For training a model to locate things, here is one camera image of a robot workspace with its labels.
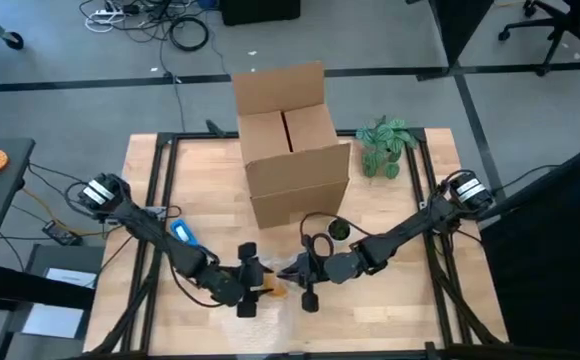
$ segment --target chair wheel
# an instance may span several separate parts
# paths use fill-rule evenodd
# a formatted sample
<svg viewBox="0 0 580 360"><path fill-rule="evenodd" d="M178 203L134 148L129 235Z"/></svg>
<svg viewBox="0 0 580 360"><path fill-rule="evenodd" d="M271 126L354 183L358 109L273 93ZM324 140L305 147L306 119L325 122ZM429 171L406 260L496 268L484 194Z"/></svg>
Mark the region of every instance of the chair wheel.
<svg viewBox="0 0 580 360"><path fill-rule="evenodd" d="M534 14L536 14L536 13L537 13L537 8L536 8L536 7L534 7L534 6L530 6L530 7L528 7L528 8L525 8L525 9L523 10L523 14L524 14L524 15L525 15L527 18L533 17L533 16L534 16Z"/></svg>
<svg viewBox="0 0 580 360"><path fill-rule="evenodd" d="M17 34L16 32L9 32L8 34L10 34L13 38L17 39L17 41L15 42L12 40L4 40L6 42L6 45L8 45L10 49L15 50L23 49L23 38L21 37L21 35Z"/></svg>
<svg viewBox="0 0 580 360"><path fill-rule="evenodd" d="M499 33L499 41L506 41L510 38L510 31L503 30Z"/></svg>
<svg viewBox="0 0 580 360"><path fill-rule="evenodd" d="M546 76L547 73L550 72L550 68L547 66L539 66L537 68L537 70L535 70L535 73L537 74L537 76L539 77L544 77Z"/></svg>

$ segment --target white paper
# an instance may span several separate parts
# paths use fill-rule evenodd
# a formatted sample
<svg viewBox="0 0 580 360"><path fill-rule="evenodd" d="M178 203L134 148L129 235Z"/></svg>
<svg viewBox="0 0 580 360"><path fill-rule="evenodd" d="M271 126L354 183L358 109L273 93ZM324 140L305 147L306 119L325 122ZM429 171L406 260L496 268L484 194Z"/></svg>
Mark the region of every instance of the white paper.
<svg viewBox="0 0 580 360"><path fill-rule="evenodd" d="M96 274L80 271L50 268L47 279L67 282L92 288ZM23 333L74 338L83 316L83 310L58 306L34 304L28 320L23 327Z"/></svg>

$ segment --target artificial plant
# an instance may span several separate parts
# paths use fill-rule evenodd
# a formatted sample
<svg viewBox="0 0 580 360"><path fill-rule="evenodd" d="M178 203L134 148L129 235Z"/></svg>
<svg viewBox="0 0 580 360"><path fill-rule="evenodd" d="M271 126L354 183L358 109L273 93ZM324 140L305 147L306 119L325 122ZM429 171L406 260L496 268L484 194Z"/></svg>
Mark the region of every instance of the artificial plant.
<svg viewBox="0 0 580 360"><path fill-rule="evenodd" d="M399 175L399 158L404 146L415 148L417 140L406 129L401 119L388 119L386 115L375 119L375 126L357 130L357 139L363 143L361 162L363 173L368 177L377 175L383 168L388 179Z"/></svg>

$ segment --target wooden tabletop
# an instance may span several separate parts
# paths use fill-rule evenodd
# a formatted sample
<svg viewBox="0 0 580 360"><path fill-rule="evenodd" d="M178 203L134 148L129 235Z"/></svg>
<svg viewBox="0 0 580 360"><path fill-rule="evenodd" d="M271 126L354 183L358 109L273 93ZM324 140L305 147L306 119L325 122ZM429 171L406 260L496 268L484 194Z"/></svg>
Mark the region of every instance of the wooden tabletop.
<svg viewBox="0 0 580 360"><path fill-rule="evenodd" d="M426 135L437 181L440 181L460 168L452 133L449 129L427 129ZM155 140L156 135L133 135L128 146L123 174L138 204L146 197ZM407 160L405 156L400 160L402 171L397 179L369 179L361 172L360 153L360 145L355 141L350 184L339 215L367 231L383 232L417 211ZM417 158L422 184L426 184L423 162L418 155ZM165 177L166 159L167 152L161 179ZM162 184L156 199L161 199L161 193ZM171 203L183 209L182 217L196 237L219 255L223 264L237 265L237 247L247 241L257 242L262 262L275 271L289 265L303 251L298 223L266 230L257 228L238 140L179 142ZM306 232L321 232L328 221L325 218L309 220ZM464 221L462 230L479 236L474 223ZM361 237L354 232L349 242ZM104 261L126 238L123 230L111 234ZM506 340L483 250L477 242L461 234L455 234L454 238L454 257L466 301L496 336ZM137 242L132 241L101 275L85 350L101 342L124 310L136 248ZM336 251L346 249L339 246ZM423 348L426 341L443 347L421 236L402 246L388 267L374 276L362 276L343 285L318 284L318 313L301 310L302 290L291 285L285 283L288 289L285 297L263 297L256 318L239 319L235 308L206 309L193 304L175 286L164 259L150 353L412 350ZM192 293L200 300L211 302L206 291L192 289ZM135 343L142 314L135 326ZM451 305L449 314L454 338L458 341Z"/></svg>

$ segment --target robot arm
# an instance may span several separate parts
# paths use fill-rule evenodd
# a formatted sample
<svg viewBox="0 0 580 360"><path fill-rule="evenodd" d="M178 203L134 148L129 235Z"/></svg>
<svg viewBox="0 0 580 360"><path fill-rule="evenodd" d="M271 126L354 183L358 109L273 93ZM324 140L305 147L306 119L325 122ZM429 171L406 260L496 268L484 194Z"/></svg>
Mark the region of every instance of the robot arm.
<svg viewBox="0 0 580 360"><path fill-rule="evenodd" d="M129 185L114 174L100 174L79 192L78 203L88 212L70 203L73 210L88 215L95 220L114 219L124 225L128 232L139 241L148 241L156 249L165 253L175 271L190 280L195 286L207 289L212 299L228 306L242 305L240 317L255 315L254 303L261 292L250 291L251 287L263 285L264 272L271 272L255 257L253 243L239 248L242 261L239 267L220 266L219 258L202 246L181 242L168 233L163 223L154 214L141 209L130 197Z"/></svg>
<svg viewBox="0 0 580 360"><path fill-rule="evenodd" d="M373 275L388 265L399 247L415 236L436 230L452 233L461 225L462 218L473 218L492 204L492 195L477 179L474 172L460 170L448 176L430 195L428 202L410 218L379 235L369 235L350 245L350 252L315 256L309 236L302 239L306 253L282 270L278 277L296 282L306 289L302 307L308 312L319 309L314 284L332 281L336 284L359 277Z"/></svg>

